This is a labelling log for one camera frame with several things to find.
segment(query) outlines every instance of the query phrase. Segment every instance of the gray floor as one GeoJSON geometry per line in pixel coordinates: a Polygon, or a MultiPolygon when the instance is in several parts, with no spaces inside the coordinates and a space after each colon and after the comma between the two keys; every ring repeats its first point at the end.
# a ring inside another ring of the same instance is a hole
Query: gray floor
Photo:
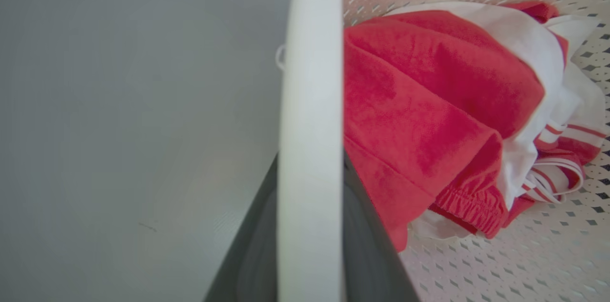
{"type": "Polygon", "coordinates": [[[288,0],[0,0],[0,300],[200,301],[277,151],[288,0]]]}

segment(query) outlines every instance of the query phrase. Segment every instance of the laundry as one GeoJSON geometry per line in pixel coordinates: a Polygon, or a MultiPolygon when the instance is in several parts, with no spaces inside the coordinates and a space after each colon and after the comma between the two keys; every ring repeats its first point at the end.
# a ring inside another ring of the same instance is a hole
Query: laundry
{"type": "Polygon", "coordinates": [[[397,250],[414,220],[439,239],[494,237],[582,184],[604,98],[566,60],[592,20],[557,15],[444,2],[345,30],[345,148],[397,250]]]}

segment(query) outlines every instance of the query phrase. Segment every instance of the perforated basket wall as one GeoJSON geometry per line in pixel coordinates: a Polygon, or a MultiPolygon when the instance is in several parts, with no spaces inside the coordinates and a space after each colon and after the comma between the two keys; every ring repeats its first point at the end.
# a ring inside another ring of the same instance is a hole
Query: perforated basket wall
{"type": "MultiPolygon", "coordinates": [[[[442,0],[343,0],[345,26],[407,4],[442,0]]],[[[520,0],[468,0],[503,4],[520,0]]],[[[610,0],[546,0],[601,24],[573,61],[610,96],[610,0]]],[[[564,204],[532,207],[492,240],[410,237],[401,258],[423,301],[610,301],[610,141],[564,204]]]]}

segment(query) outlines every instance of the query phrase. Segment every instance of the red garment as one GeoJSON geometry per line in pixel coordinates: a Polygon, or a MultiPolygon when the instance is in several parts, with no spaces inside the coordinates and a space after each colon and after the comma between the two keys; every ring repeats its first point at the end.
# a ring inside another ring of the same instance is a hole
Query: red garment
{"type": "Polygon", "coordinates": [[[501,142],[543,94],[527,65],[446,11],[345,30],[345,149],[397,250],[431,205],[497,233],[501,142]]]}

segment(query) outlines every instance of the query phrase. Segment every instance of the white plastic basket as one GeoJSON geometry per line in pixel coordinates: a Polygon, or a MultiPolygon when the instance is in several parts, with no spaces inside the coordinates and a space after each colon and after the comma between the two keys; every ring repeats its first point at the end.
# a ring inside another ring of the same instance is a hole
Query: white plastic basket
{"type": "MultiPolygon", "coordinates": [[[[442,0],[343,0],[344,25],[406,4],[438,1],[442,0]]],[[[545,1],[561,13],[610,22],[610,0],[545,1]]],[[[602,21],[573,61],[604,92],[610,90],[610,25],[602,21]]],[[[443,242],[409,237],[401,258],[420,298],[435,302],[610,300],[610,141],[604,142],[602,152],[586,167],[584,187],[568,195],[567,202],[538,203],[492,240],[443,242]]]]}

